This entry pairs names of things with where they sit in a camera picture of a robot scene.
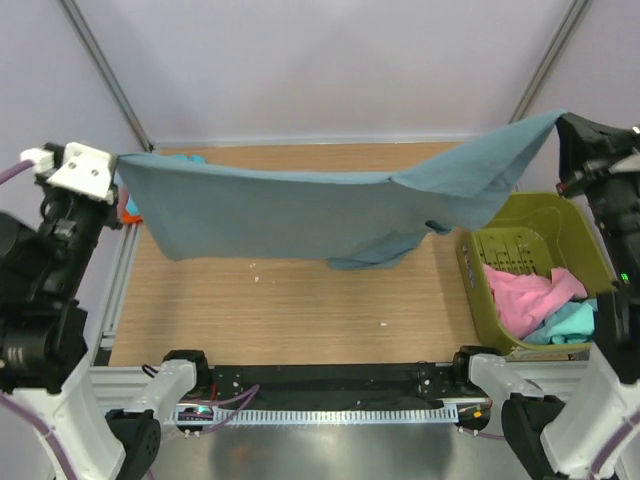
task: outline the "blue cloth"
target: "blue cloth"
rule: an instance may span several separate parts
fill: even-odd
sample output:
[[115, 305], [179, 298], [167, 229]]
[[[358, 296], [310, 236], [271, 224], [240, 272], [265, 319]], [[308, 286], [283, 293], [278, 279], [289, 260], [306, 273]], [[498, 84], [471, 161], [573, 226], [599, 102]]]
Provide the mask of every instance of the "blue cloth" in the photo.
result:
[[118, 172], [168, 258], [329, 259], [393, 267], [432, 231], [478, 229], [564, 111], [531, 117], [400, 172], [272, 172], [135, 153]]
[[[176, 160], [182, 160], [182, 161], [191, 161], [191, 162], [195, 162], [195, 163], [207, 163], [207, 161], [204, 159], [204, 157], [201, 157], [200, 155], [191, 155], [190, 157], [187, 157], [186, 155], [174, 155], [174, 158]], [[136, 206], [136, 203], [133, 201], [133, 198], [131, 197], [131, 195], [129, 195], [129, 198], [127, 199], [127, 212], [129, 212], [129, 215], [133, 215], [133, 216], [137, 216], [140, 215], [140, 210], [138, 210], [138, 207]]]
[[534, 345], [589, 342], [595, 330], [593, 313], [597, 311], [597, 300], [569, 302], [544, 320], [523, 342]]

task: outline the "green plastic basket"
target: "green plastic basket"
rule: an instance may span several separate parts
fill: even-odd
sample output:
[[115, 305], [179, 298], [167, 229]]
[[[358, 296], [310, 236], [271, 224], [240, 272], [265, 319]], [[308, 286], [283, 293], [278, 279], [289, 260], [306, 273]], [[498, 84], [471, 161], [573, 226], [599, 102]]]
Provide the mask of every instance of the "green plastic basket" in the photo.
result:
[[553, 193], [514, 193], [485, 228], [465, 232], [456, 247], [458, 263], [478, 339], [503, 355], [525, 357], [575, 353], [590, 343], [531, 345], [502, 325], [483, 263], [516, 275], [551, 276], [565, 267], [580, 280], [590, 298], [612, 290], [613, 276], [578, 207]]

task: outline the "blue object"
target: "blue object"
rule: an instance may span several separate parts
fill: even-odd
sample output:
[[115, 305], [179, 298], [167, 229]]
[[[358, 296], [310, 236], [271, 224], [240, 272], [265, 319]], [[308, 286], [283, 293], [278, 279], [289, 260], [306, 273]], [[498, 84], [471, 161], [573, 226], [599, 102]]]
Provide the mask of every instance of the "blue object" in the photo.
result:
[[329, 259], [393, 267], [432, 231], [478, 229], [564, 111], [528, 118], [400, 172], [271, 172], [122, 155], [118, 171], [170, 259]]
[[[207, 163], [207, 160], [200, 155], [191, 155], [190, 157], [187, 157], [186, 155], [174, 155], [173, 157], [176, 160], [187, 160], [195, 163]], [[131, 195], [129, 195], [129, 199], [127, 200], [126, 208], [127, 212], [129, 212], [129, 215], [132, 215], [134, 217], [140, 215], [140, 211], [138, 210], [138, 207], [136, 207], [136, 204], [133, 201], [133, 198], [131, 198]]]
[[597, 311], [597, 300], [569, 302], [543, 321], [523, 342], [534, 345], [589, 342], [595, 329], [593, 313]]

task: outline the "perforated white rail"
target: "perforated white rail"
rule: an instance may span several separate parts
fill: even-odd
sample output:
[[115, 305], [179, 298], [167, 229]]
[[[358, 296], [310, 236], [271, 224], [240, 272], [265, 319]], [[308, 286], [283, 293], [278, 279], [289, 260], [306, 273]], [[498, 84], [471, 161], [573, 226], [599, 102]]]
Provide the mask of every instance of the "perforated white rail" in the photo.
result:
[[[209, 425], [219, 423], [231, 415], [229, 410], [216, 409], [212, 416], [200, 419], [178, 420], [177, 425]], [[240, 412], [229, 426], [310, 426], [310, 425], [389, 425], [408, 423], [456, 423], [456, 405], [447, 405], [438, 410], [400, 410], [388, 412], [368, 412], [362, 410], [347, 412], [292, 412], [245, 410]]]

